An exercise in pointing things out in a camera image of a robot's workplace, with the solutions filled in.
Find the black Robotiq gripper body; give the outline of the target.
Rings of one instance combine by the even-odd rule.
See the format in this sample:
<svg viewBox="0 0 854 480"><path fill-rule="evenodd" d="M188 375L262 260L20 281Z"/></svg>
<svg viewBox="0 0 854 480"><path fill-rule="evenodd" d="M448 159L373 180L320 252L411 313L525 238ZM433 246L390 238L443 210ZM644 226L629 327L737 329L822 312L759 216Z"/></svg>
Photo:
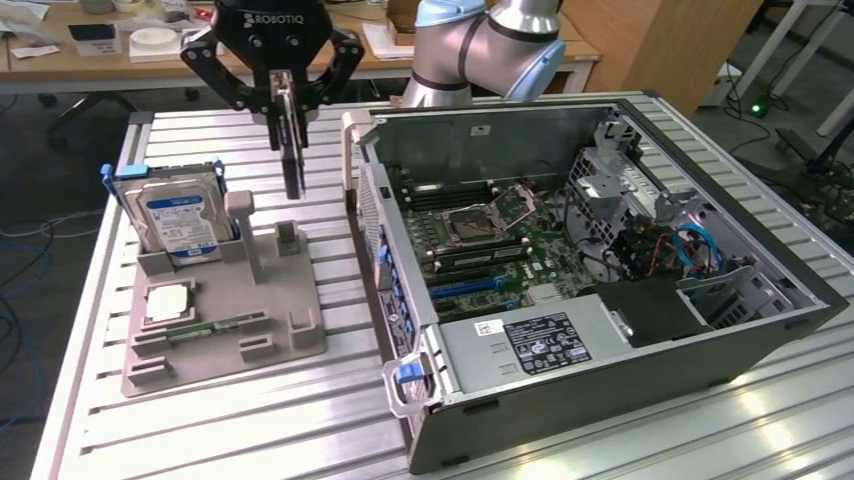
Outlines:
<svg viewBox="0 0 854 480"><path fill-rule="evenodd" d="M332 33L322 1L214 1L217 41L254 72L304 71Z"/></svg>

